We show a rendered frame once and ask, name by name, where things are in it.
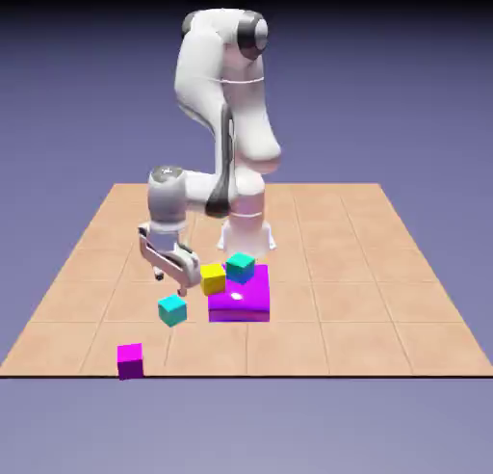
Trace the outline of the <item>small teal cube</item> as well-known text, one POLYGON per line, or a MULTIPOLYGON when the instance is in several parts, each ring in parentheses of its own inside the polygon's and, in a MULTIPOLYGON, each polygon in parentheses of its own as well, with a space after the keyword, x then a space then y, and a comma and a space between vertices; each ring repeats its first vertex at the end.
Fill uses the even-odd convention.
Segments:
POLYGON ((187 303, 177 295, 158 301, 160 319, 170 328, 187 320, 187 303))
POLYGON ((226 260, 225 271, 227 279, 245 284, 254 276, 255 258, 236 252, 226 260))

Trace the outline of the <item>small yellow cube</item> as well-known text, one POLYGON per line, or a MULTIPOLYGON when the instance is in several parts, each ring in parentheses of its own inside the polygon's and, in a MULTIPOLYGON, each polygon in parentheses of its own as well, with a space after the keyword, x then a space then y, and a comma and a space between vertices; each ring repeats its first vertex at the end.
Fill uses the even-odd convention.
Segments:
POLYGON ((205 296, 222 293, 225 290, 226 272, 220 263, 200 267, 200 286, 205 296))

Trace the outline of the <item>small magenta cube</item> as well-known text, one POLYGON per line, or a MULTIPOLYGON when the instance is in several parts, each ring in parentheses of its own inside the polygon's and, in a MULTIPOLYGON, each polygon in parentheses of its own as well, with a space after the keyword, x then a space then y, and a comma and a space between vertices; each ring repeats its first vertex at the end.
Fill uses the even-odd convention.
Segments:
POLYGON ((144 376, 142 343, 117 346, 117 372, 121 381, 141 379, 144 376))

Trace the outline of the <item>large magenta box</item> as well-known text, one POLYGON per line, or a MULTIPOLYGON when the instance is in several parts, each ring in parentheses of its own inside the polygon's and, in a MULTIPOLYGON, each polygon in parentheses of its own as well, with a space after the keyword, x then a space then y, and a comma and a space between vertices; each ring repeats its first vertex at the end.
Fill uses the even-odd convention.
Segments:
POLYGON ((266 264, 254 267, 254 274, 245 283, 229 278, 221 293, 208 297, 210 322, 269 322, 271 291, 266 264))

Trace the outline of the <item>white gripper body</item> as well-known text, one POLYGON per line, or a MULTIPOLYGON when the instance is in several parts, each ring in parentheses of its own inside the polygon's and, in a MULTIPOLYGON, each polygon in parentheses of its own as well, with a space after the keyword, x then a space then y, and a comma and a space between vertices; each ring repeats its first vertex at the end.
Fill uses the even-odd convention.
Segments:
POLYGON ((197 286, 201 281, 198 255, 179 242, 175 242, 171 250, 157 250, 150 243, 149 228, 149 224, 138 227, 142 257, 152 268, 158 267, 164 275, 173 278, 179 286, 187 289, 197 286))

